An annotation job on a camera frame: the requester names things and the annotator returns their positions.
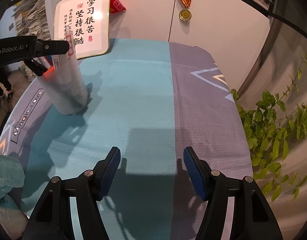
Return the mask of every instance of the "table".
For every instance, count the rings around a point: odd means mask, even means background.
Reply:
[[[26,175],[23,188],[10,193],[16,204],[30,215],[50,178],[76,177],[117,146],[122,161],[99,202],[110,239],[194,239],[206,203],[194,193],[183,149],[192,146],[226,176],[252,175],[238,111],[211,55],[177,43],[112,39],[109,53],[82,60],[80,69],[90,93],[83,112],[61,115],[34,80],[4,127],[0,154],[19,158]],[[223,239],[232,212],[230,199]]]

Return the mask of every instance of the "black clamp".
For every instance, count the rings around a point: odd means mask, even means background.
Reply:
[[[69,43],[65,40],[44,41],[37,36],[0,39],[0,67],[23,60],[37,76],[42,76],[47,68],[33,58],[66,54],[68,50]]]
[[[72,179],[53,177],[30,216],[22,240],[74,240],[69,197],[76,197],[84,240],[109,240],[96,201],[108,194],[120,159],[120,150],[112,147],[92,170]]]
[[[230,240],[282,240],[277,220],[252,177],[228,178],[211,170],[192,147],[183,151],[183,160],[197,195],[208,201],[196,240],[220,240],[226,218],[228,197],[234,197]]]

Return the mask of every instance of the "screw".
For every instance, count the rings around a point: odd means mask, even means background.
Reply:
[[[246,182],[253,182],[253,178],[250,176],[245,177]]]
[[[85,176],[89,177],[93,174],[93,171],[92,170],[86,170],[84,174],[85,174]]]
[[[59,181],[59,177],[52,177],[52,183],[57,183]]]
[[[212,170],[211,174],[214,175],[214,176],[219,176],[220,175],[220,171]]]

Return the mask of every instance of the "green plant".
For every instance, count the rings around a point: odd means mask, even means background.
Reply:
[[[307,105],[303,103],[297,105],[297,108],[289,115],[277,120],[276,109],[279,107],[283,112],[286,111],[285,104],[282,101],[287,97],[292,87],[297,91],[299,88],[295,83],[301,79],[301,67],[303,63],[307,64],[306,56],[302,57],[302,62],[298,68],[295,78],[291,77],[291,85],[280,96],[273,96],[269,91],[264,91],[262,100],[256,103],[256,110],[244,110],[237,99],[239,95],[235,89],[231,90],[232,96],[236,102],[238,112],[243,124],[250,150],[251,163],[254,169],[253,177],[255,180],[263,179],[270,174],[271,181],[267,183],[262,192],[264,195],[273,192],[271,201],[281,193],[281,185],[288,184],[294,186],[293,195],[295,200],[299,194],[300,187],[305,184],[307,176],[303,179],[298,178],[298,172],[294,175],[282,175],[280,157],[283,161],[289,153],[289,145],[292,140],[303,140],[307,137]]]

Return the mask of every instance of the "newspaper pile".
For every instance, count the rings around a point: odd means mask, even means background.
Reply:
[[[35,35],[42,40],[51,40],[45,0],[23,0],[14,9],[17,36]],[[26,75],[32,81],[36,75],[26,66]]]

